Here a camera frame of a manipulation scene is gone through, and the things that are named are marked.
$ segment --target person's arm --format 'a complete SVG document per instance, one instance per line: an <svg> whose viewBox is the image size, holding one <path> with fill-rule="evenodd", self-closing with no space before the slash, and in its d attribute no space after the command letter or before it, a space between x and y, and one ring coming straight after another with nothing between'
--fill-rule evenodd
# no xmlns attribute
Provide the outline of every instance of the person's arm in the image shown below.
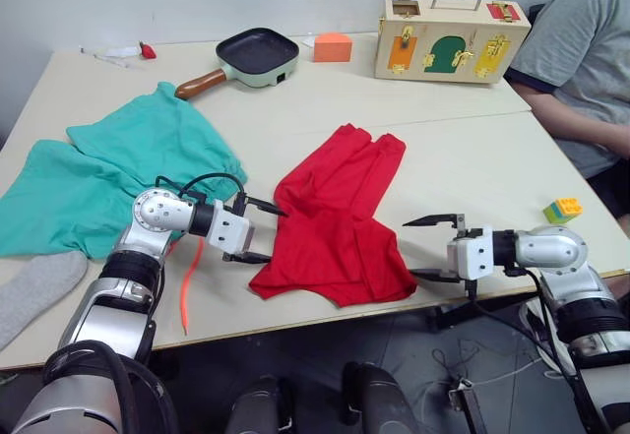
<svg viewBox="0 0 630 434"><path fill-rule="evenodd" d="M538 122L551 136L599 144L624 158L630 157L630 125L591 119L560 102L551 93L522 83L512 83L511 86L530 105Z"/></svg>

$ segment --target orange sponge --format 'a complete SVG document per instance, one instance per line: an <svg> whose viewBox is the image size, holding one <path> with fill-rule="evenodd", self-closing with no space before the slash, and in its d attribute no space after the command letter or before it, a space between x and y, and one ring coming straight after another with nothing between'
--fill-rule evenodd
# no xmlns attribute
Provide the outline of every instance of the orange sponge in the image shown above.
<svg viewBox="0 0 630 434"><path fill-rule="evenodd" d="M315 38L314 62L349 62L352 39L342 33L322 33Z"/></svg>

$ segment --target floor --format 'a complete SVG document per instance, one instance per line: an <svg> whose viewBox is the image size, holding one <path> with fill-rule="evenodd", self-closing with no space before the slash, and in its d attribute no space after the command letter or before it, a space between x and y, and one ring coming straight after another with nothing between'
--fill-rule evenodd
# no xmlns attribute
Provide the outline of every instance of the floor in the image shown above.
<svg viewBox="0 0 630 434"><path fill-rule="evenodd" d="M442 383L463 375L475 392L490 434L584 429L566 384L545 378L542 362L492 383L537 359L530 342L481 318L435 334L427 312L411 312L277 331L163 351L160 375L174 399L183 432L220 433L229 408L251 381L273 373L288 377L296 391L297 429L308 433L358 433L338 422L340 382L350 360L373 362L399 381L423 431L465 433L464 415L447 402ZM37 390L36 373L0 387L0 425L16 421Z"/></svg>

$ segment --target gray sock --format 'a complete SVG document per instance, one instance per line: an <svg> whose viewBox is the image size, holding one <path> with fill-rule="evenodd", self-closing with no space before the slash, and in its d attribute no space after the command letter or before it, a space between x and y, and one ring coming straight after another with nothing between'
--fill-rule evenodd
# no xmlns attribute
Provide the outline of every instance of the gray sock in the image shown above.
<svg viewBox="0 0 630 434"><path fill-rule="evenodd" d="M38 314L70 292L88 268L83 252L33 257L0 286L0 350Z"/></svg>

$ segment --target frying pan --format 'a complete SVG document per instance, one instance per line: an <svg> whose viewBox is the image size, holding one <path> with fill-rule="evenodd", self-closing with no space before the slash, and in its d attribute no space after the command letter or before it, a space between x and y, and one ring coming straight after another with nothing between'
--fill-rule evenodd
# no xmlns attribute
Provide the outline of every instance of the frying pan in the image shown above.
<svg viewBox="0 0 630 434"><path fill-rule="evenodd" d="M175 96L188 99L227 80L253 88L277 85L295 68L297 44L276 31L250 29L217 45L220 68L180 85Z"/></svg>

